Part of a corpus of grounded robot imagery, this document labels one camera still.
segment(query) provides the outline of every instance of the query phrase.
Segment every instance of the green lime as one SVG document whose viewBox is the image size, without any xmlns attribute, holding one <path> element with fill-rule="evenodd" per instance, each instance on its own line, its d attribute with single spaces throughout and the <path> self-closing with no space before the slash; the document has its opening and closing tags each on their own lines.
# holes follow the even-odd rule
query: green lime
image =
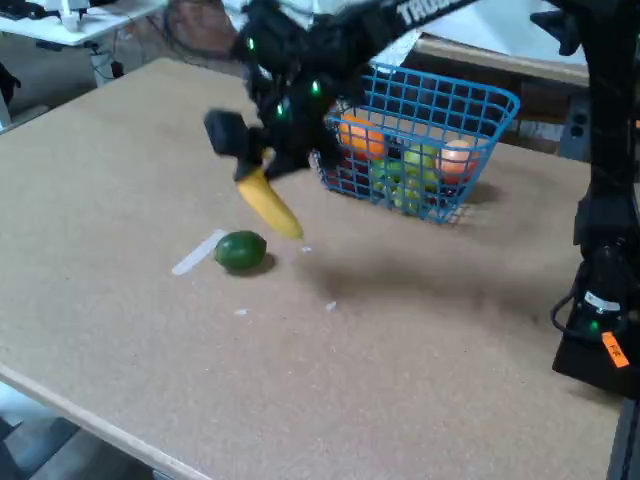
<svg viewBox="0 0 640 480">
<path fill-rule="evenodd" d="M 229 233 L 216 245 L 214 259 L 227 270 L 248 270 L 262 263 L 267 241 L 248 230 Z"/>
</svg>

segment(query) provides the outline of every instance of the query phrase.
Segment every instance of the banana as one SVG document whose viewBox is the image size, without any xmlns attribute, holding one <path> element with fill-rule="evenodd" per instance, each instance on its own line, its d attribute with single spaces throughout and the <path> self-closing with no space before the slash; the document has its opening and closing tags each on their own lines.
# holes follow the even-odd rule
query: banana
<svg viewBox="0 0 640 480">
<path fill-rule="evenodd" d="M 238 192 L 267 224 L 285 237 L 301 239 L 302 227 L 293 212 L 271 188 L 261 168 L 236 182 Z"/>
</svg>

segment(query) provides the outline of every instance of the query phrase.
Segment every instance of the orange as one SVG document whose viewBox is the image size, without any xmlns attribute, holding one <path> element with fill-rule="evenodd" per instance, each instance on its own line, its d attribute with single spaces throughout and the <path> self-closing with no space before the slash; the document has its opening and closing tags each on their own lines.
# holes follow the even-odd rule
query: orange
<svg viewBox="0 0 640 480">
<path fill-rule="evenodd" d="M 342 119 L 345 120 L 340 123 L 340 141 L 343 145 L 353 147 L 356 152 L 366 153 L 369 159 L 384 158 L 384 135 L 373 130 L 376 128 L 373 123 L 350 113 L 343 115 Z"/>
</svg>

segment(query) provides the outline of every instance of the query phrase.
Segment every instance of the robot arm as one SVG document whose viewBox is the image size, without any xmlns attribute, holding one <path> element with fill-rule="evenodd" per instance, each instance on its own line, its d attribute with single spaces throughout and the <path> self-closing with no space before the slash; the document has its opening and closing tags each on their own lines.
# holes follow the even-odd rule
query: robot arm
<svg viewBox="0 0 640 480">
<path fill-rule="evenodd" d="M 404 33 L 475 1 L 370 0 L 321 16 L 307 31 L 276 0 L 252 0 L 232 56 L 247 66 L 247 90 L 262 127 L 247 129 L 239 114 L 212 111 L 205 126 L 214 150 L 238 159 L 239 184 L 262 171 L 266 147 L 275 151 L 264 170 L 267 181 L 308 168 L 312 151 L 320 153 L 322 167 L 335 168 L 342 152 L 324 117 L 338 100 L 363 103 L 367 62 Z M 552 312 L 563 332 L 554 369 L 640 398 L 640 327 L 629 316 L 640 307 L 632 141 L 640 8 L 637 0 L 549 1 L 561 11 L 532 20 L 561 40 L 564 54 L 582 43 L 591 97 L 591 183 L 574 234 L 584 260 L 569 295 Z M 556 314 L 570 302 L 563 325 Z M 615 361 L 604 335 L 626 352 L 626 365 Z"/>
</svg>

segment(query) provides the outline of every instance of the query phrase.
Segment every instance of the blue wire basket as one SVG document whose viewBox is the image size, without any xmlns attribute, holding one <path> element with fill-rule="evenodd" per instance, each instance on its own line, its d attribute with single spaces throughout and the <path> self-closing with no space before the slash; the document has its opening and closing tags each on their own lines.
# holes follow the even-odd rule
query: blue wire basket
<svg viewBox="0 0 640 480">
<path fill-rule="evenodd" d="M 329 190 L 445 223 L 456 218 L 520 101 L 511 92 L 372 64 L 365 104 L 327 117 L 344 161 Z"/>
</svg>

